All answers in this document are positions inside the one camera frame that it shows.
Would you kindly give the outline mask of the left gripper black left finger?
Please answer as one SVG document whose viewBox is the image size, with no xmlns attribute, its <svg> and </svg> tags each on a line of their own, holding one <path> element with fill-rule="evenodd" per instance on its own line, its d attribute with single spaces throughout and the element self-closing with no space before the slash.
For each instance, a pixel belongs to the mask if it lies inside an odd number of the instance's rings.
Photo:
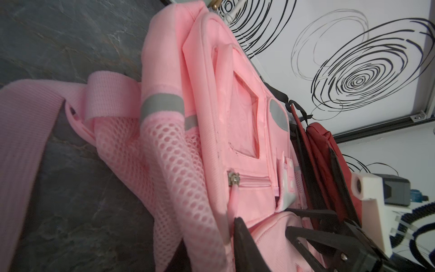
<svg viewBox="0 0 435 272">
<path fill-rule="evenodd" d="M 270 272 L 242 218 L 234 220 L 233 249 L 237 272 Z"/>
</svg>

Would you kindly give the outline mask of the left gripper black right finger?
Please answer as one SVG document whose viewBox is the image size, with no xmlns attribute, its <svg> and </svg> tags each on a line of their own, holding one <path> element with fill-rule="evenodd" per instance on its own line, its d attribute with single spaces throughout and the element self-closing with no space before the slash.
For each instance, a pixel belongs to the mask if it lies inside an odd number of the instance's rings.
<svg viewBox="0 0 435 272">
<path fill-rule="evenodd" d="M 382 253 L 355 226 L 343 226 L 341 233 L 287 227 L 287 240 L 297 249 L 315 272 L 381 272 Z M 302 243 L 306 240 L 326 258 L 321 264 Z"/>
</svg>

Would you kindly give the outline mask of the pink tape outline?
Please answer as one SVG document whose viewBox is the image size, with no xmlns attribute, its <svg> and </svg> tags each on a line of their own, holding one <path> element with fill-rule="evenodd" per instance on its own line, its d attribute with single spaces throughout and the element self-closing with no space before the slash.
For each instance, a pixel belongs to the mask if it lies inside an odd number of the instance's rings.
<svg viewBox="0 0 435 272">
<path fill-rule="evenodd" d="M 271 272 L 313 269 L 287 240 L 312 229 L 287 112 L 232 32 L 202 1 L 157 13 L 142 79 L 110 71 L 87 83 L 17 80 L 1 89 L 1 270 L 26 218 L 61 107 L 74 131 L 154 217 L 154 260 L 195 272 L 234 272 L 233 225 L 245 222 Z"/>
</svg>

